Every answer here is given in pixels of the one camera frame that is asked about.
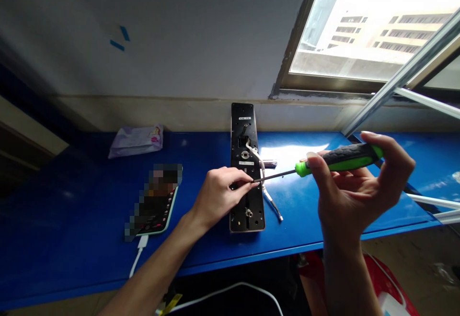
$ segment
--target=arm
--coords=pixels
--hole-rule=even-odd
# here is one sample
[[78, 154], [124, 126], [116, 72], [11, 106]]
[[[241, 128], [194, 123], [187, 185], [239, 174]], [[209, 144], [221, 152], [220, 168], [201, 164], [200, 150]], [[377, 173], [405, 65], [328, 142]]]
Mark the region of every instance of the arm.
[[252, 178], [236, 168], [208, 172], [192, 209], [100, 312], [107, 315], [152, 315], [193, 245], [257, 183], [232, 191], [229, 186]]
[[324, 237], [326, 299], [330, 315], [381, 315], [361, 250], [361, 234], [401, 196], [415, 161], [396, 141], [363, 132], [361, 137], [383, 149], [378, 178], [368, 169], [330, 172], [324, 159], [307, 154], [320, 198], [318, 214]]

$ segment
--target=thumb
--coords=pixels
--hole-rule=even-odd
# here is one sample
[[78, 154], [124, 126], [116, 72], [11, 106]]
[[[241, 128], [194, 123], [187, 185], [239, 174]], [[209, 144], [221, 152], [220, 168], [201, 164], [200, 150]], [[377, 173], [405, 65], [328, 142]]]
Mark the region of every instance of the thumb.
[[233, 191], [233, 194], [238, 198], [238, 201], [241, 200], [243, 196], [245, 196], [248, 191], [250, 191], [252, 188], [256, 188], [260, 182], [257, 183], [245, 183], [241, 187], [239, 187], [237, 190]]
[[320, 190], [320, 197], [330, 197], [334, 195], [339, 188], [335, 184], [324, 159], [314, 152], [308, 152], [307, 158], [308, 166]]

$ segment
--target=hand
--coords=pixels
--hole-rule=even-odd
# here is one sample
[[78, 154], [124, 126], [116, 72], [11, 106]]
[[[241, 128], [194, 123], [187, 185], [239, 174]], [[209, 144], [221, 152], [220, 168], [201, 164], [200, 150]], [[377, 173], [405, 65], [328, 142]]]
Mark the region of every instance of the hand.
[[320, 190], [318, 214], [324, 239], [341, 246], [359, 245], [364, 230], [399, 201], [415, 168], [415, 161], [393, 138], [364, 131], [361, 138], [384, 152], [377, 178], [367, 168], [330, 172], [322, 157], [307, 154]]
[[[222, 167], [207, 173], [205, 182], [190, 211], [199, 226], [205, 231], [213, 227], [241, 198], [259, 183], [249, 183], [253, 179], [237, 168]], [[238, 182], [240, 187], [231, 190], [230, 185]]]

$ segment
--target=glass pane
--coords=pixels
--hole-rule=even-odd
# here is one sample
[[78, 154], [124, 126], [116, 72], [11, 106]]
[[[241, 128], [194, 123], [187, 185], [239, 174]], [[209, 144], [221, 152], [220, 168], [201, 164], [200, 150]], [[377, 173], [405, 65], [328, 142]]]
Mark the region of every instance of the glass pane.
[[424, 87], [460, 90], [460, 56], [436, 74]]
[[315, 0], [291, 73], [387, 81], [460, 0]]

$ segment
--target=yellow object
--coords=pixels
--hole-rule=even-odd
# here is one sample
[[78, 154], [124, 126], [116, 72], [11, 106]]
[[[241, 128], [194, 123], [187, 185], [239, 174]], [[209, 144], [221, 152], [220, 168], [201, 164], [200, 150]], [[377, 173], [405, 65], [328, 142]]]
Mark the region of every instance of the yellow object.
[[163, 309], [162, 312], [160, 312], [160, 316], [169, 314], [169, 312], [176, 306], [176, 304], [179, 302], [179, 300], [182, 298], [182, 295], [180, 293], [177, 293], [170, 303]]

